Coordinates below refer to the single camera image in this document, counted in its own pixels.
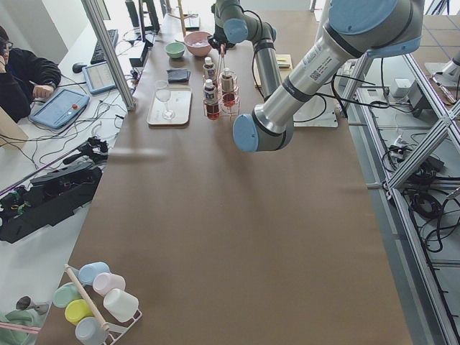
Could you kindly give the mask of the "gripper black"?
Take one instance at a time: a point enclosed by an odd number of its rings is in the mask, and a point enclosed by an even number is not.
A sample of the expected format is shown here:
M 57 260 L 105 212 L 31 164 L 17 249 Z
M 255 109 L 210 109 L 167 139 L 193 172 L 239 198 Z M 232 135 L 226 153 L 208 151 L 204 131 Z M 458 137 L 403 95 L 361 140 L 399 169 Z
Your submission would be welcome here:
M 216 79 L 220 79 L 220 74 L 224 75 L 226 66 L 226 50 L 232 49 L 235 47 L 234 43 L 231 43 L 227 40 L 227 37 L 224 34 L 210 34 L 207 36 L 209 45 L 216 50 L 220 50 L 217 55 L 216 61 Z

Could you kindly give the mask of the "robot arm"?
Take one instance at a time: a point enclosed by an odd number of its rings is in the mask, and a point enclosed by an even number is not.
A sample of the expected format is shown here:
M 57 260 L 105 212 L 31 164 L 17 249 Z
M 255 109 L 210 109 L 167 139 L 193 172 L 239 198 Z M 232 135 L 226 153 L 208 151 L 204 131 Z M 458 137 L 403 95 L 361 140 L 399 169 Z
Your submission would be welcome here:
M 386 58 L 420 46 L 423 1 L 332 1 L 322 34 L 286 78 L 275 54 L 274 27 L 244 13 L 239 1 L 216 1 L 214 39 L 235 45 L 250 41 L 262 84 L 264 103 L 238 116 L 233 138 L 243 152 L 275 151 L 293 136 L 295 113 L 338 69 L 363 55 Z

